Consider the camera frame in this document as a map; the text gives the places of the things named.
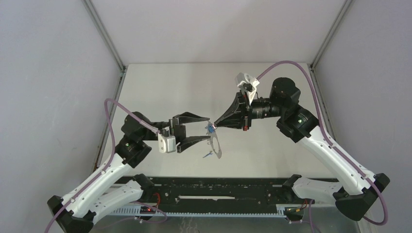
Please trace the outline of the silver key with blue head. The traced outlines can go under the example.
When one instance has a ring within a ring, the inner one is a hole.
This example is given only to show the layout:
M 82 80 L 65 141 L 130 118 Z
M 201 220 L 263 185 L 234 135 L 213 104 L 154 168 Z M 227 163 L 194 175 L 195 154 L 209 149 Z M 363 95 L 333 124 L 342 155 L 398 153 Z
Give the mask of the silver key with blue head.
M 215 132 L 215 127 L 213 125 L 208 125 L 207 130 L 209 133 L 214 133 Z

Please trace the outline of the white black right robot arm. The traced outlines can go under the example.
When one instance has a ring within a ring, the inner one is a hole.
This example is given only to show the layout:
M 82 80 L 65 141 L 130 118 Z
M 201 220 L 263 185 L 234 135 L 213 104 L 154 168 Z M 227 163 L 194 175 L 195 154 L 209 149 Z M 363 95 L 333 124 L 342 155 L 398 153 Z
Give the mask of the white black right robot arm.
M 389 184 L 389 177 L 356 162 L 321 128 L 318 118 L 300 106 L 301 92 L 293 80 L 277 78 L 268 98 L 255 99 L 257 83 L 241 81 L 234 101 L 215 126 L 246 131 L 254 119 L 276 117 L 280 132 L 311 152 L 337 178 L 336 182 L 325 182 L 293 175 L 282 186 L 284 200 L 333 204 L 347 218 L 363 219 Z

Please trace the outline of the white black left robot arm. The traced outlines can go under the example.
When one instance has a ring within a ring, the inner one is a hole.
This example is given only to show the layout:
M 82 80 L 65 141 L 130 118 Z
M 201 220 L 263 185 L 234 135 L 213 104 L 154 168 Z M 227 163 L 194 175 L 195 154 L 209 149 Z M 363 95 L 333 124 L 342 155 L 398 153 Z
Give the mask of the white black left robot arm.
M 122 187 L 108 189 L 126 173 L 139 165 L 152 148 L 146 141 L 157 141 L 161 153 L 182 153 L 208 135 L 187 136 L 186 124 L 208 121 L 190 112 L 175 115 L 168 121 L 151 122 L 140 112 L 130 113 L 121 128 L 124 133 L 103 166 L 63 197 L 52 196 L 47 205 L 65 233 L 88 233 L 103 217 L 138 201 L 148 202 L 154 196 L 154 183 L 144 174 L 137 174 Z

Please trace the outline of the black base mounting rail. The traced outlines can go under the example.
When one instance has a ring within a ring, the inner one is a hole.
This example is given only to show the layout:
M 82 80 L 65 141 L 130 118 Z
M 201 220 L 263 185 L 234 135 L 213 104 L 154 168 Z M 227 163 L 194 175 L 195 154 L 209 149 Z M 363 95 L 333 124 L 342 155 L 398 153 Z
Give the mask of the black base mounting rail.
M 168 215 L 281 215 L 282 207 L 309 202 L 283 188 L 285 178 L 150 177 L 154 186 L 140 201 Z

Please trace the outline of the aluminium frame rail right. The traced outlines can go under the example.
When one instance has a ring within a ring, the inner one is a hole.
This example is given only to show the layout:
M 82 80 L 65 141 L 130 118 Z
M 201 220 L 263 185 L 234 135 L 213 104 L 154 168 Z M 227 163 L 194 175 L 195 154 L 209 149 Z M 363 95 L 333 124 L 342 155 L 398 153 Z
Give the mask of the aluminium frame rail right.
M 314 59 L 312 60 L 309 66 L 311 79 L 314 83 L 316 94 L 318 95 L 318 101 L 321 109 L 321 116 L 324 127 L 334 140 L 336 139 L 336 131 L 330 112 L 330 102 L 328 101 L 326 94 L 327 87 L 324 82 L 324 80 L 326 80 L 327 78 L 327 54 L 330 50 L 331 45 L 333 44 L 334 38 L 338 34 L 341 25 L 344 23 L 345 18 L 351 11 L 351 8 L 354 5 L 354 3 L 354 0 L 345 0 L 343 2 L 330 28 L 328 29 L 326 36 L 324 37 L 319 49 L 317 50 Z

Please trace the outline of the aluminium frame rail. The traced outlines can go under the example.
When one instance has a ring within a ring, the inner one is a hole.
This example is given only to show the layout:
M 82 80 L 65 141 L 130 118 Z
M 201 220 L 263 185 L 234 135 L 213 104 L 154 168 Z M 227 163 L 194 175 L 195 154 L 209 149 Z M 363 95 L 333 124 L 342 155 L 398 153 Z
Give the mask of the aluminium frame rail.
M 330 50 L 331 45 L 333 44 L 334 38 L 338 34 L 341 25 L 344 23 L 345 18 L 351 11 L 351 8 L 354 5 L 354 3 L 354 0 L 345 0 L 343 2 L 330 28 L 328 29 L 326 36 L 324 37 L 319 49 L 317 50 L 314 59 L 312 60 L 309 66 L 311 79 L 314 83 L 316 94 L 318 95 L 318 101 L 321 109 L 321 116 L 324 127 L 334 140 L 336 139 L 336 131 L 330 112 L 330 102 L 328 101 L 326 94 L 327 87 L 324 82 L 324 80 L 326 80 L 327 78 L 327 54 Z
M 103 52 L 101 52 L 103 58 L 101 59 L 102 63 L 99 64 L 99 70 L 103 75 L 103 80 L 108 81 L 104 89 L 105 95 L 111 94 L 113 99 L 118 100 L 124 82 L 126 65 L 122 61 L 115 43 L 109 35 L 109 31 L 98 13 L 96 1 L 84 0 L 82 3 L 100 37 L 98 44 L 104 45 Z

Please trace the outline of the aluminium frame rail left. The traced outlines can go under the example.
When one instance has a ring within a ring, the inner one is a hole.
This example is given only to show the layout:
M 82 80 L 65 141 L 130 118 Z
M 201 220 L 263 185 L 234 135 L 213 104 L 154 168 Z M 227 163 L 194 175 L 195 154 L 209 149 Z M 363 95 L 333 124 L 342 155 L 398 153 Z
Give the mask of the aluminium frame rail left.
M 98 13 L 96 1 L 84 0 L 82 3 L 100 37 L 98 44 L 104 45 L 103 52 L 101 52 L 103 58 L 101 59 L 102 63 L 99 64 L 99 70 L 103 75 L 103 80 L 108 81 L 104 89 L 105 95 L 111 94 L 113 99 L 118 100 L 124 82 L 126 65 L 122 61 L 115 43 L 109 35 L 109 31 Z

